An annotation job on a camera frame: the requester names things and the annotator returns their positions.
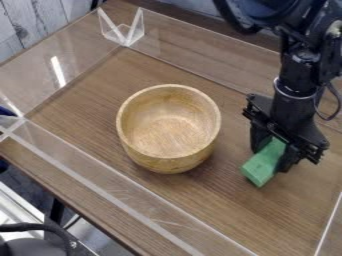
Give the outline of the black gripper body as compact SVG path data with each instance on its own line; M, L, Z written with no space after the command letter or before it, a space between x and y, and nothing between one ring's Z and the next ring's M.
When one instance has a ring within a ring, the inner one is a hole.
M310 81L289 81L277 78L273 84L274 95L250 93L244 116L264 123L272 138L286 146L296 144L302 151L302 159L318 164L330 143L316 121L316 107L321 100L322 87Z

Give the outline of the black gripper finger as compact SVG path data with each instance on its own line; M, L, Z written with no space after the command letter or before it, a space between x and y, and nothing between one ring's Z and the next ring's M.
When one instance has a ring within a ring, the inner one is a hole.
M250 127L250 147L258 153L272 141L272 133L268 126L257 120L252 121Z
M277 171L286 173L292 167L302 160L302 151L296 144L285 147L285 152L277 163Z

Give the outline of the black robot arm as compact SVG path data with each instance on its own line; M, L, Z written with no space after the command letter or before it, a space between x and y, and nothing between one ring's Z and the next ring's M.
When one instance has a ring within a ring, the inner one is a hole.
M270 29L281 39L281 71L274 95L252 93L244 115L250 145L260 153L274 139L285 143L273 170L286 172L304 159L318 163L330 143L314 119L326 92L342 109L333 80L342 76L342 0L240 0L252 25L244 26L229 0L213 0L225 21L245 35Z

